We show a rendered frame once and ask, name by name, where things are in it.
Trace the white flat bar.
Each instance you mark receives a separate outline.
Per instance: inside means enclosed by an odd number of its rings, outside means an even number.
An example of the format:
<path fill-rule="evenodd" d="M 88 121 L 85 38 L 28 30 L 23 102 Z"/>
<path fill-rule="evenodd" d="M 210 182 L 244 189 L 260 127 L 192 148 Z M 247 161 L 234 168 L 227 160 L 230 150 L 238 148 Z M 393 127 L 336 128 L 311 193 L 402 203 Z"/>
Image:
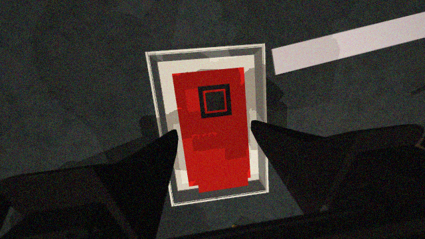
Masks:
<path fill-rule="evenodd" d="M 274 74 L 378 50 L 425 37 L 425 12 L 271 50 Z"/>

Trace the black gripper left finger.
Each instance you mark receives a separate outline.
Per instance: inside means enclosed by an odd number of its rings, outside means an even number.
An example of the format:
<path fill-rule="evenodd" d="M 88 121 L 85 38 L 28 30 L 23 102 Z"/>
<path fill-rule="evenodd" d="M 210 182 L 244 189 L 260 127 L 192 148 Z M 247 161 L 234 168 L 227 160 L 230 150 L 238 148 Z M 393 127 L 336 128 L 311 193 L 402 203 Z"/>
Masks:
<path fill-rule="evenodd" d="M 101 202 L 129 239 L 156 239 L 178 140 L 172 129 L 115 164 L 14 175 L 0 181 L 0 194 L 23 217 Z"/>

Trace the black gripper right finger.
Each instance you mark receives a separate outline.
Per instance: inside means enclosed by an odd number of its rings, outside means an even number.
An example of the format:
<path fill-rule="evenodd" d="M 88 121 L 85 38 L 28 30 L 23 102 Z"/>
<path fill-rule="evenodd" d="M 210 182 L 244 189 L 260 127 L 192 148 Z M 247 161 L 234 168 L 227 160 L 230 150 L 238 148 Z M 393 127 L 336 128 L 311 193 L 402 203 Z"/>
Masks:
<path fill-rule="evenodd" d="M 359 152 L 415 146 L 424 133 L 421 125 L 404 124 L 322 137 L 258 120 L 250 129 L 303 214 L 329 210 Z"/>

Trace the tan wooden floor panel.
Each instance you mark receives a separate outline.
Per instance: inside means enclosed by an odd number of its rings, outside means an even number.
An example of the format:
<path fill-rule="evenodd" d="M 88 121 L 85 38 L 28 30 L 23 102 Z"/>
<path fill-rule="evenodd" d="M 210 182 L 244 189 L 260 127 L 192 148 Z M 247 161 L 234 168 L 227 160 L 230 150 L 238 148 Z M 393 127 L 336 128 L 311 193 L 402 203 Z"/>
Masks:
<path fill-rule="evenodd" d="M 422 142 L 422 140 L 423 140 L 424 138 L 421 138 L 420 140 L 419 140 L 419 142 L 415 145 L 415 146 L 417 146 L 417 147 L 419 147 L 419 148 L 422 148 L 422 149 L 425 149 L 423 146 L 421 146 L 421 142 Z"/>

